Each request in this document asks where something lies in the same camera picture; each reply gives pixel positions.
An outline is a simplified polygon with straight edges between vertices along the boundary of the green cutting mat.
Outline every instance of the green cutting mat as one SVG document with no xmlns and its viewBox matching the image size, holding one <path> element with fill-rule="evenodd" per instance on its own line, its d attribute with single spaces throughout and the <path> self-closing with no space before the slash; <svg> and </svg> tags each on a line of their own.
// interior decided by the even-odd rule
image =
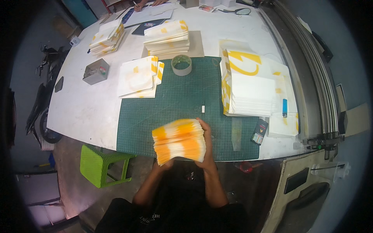
<svg viewBox="0 0 373 233">
<path fill-rule="evenodd" d="M 258 117 L 241 117 L 241 151 L 233 151 L 232 117 L 223 115 L 219 57 L 193 57 L 192 72 L 184 77 L 164 62 L 162 84 L 155 98 L 122 99 L 117 151 L 156 157 L 151 131 L 182 118 L 199 117 L 211 126 L 215 161 L 259 158 L 259 146 L 251 141 Z"/>
</svg>

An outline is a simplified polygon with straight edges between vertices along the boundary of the person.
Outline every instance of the person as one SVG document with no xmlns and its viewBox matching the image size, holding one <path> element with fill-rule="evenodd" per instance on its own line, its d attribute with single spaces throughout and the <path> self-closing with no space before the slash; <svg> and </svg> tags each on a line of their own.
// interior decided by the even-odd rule
<svg viewBox="0 0 373 233">
<path fill-rule="evenodd" d="M 204 161 L 154 163 L 132 203 L 112 200 L 95 232 L 247 232 L 242 204 L 229 204 L 213 159 L 210 126 L 199 120 Z"/>
<path fill-rule="evenodd" d="M 137 6 L 135 5 L 134 9 L 135 11 L 140 11 L 145 4 L 148 3 L 149 0 L 141 0 L 140 3 L 137 4 Z M 154 3 L 152 4 L 152 6 L 158 6 L 158 5 L 161 5 L 165 2 L 167 2 L 168 0 L 155 0 Z"/>
</svg>

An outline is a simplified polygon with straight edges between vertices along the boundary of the masking tape roll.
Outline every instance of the masking tape roll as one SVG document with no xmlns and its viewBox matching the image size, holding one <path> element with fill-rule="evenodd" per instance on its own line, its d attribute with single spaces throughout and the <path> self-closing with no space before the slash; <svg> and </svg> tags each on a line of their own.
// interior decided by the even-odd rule
<svg viewBox="0 0 373 233">
<path fill-rule="evenodd" d="M 175 68 L 175 65 L 180 62 L 186 62 L 189 64 L 189 66 L 185 69 L 179 70 Z M 192 71 L 192 59 L 188 57 L 187 55 L 177 55 L 171 60 L 171 67 L 177 76 L 185 76 L 188 75 Z"/>
</svg>

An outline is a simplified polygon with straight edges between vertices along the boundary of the stack of paper bags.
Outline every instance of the stack of paper bags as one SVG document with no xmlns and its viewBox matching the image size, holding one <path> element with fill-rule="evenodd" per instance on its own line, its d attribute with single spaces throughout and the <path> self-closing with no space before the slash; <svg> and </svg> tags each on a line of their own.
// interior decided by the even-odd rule
<svg viewBox="0 0 373 233">
<path fill-rule="evenodd" d="M 120 19 L 101 25 L 89 44 L 90 53 L 94 56 L 102 56 L 117 51 L 124 34 L 124 26 Z"/>
<path fill-rule="evenodd" d="M 156 56 L 125 62 L 120 67 L 117 94 L 119 98 L 154 98 L 162 83 L 164 63 Z"/>
<path fill-rule="evenodd" d="M 269 117 L 269 136 L 298 134 L 298 109 L 287 66 L 255 53 L 247 43 L 219 42 L 223 113 Z M 282 116 L 282 100 L 288 117 Z"/>
<path fill-rule="evenodd" d="M 183 20 L 163 23 L 144 31 L 144 46 L 149 55 L 186 53 L 189 50 L 188 26 Z"/>
<path fill-rule="evenodd" d="M 175 157 L 203 162 L 206 144 L 196 119 L 180 119 L 152 131 L 158 165 Z"/>
</svg>

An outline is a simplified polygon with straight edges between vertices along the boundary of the pen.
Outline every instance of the pen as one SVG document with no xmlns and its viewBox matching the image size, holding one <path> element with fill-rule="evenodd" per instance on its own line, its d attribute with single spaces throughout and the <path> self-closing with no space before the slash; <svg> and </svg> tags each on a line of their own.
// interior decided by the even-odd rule
<svg viewBox="0 0 373 233">
<path fill-rule="evenodd" d="M 134 2 L 134 4 L 135 4 L 138 8 L 140 8 L 139 5 L 137 5 L 137 4 L 135 3 L 135 1 L 133 1 L 133 2 Z M 140 9 L 140 11 L 141 11 L 141 9 Z"/>
</svg>

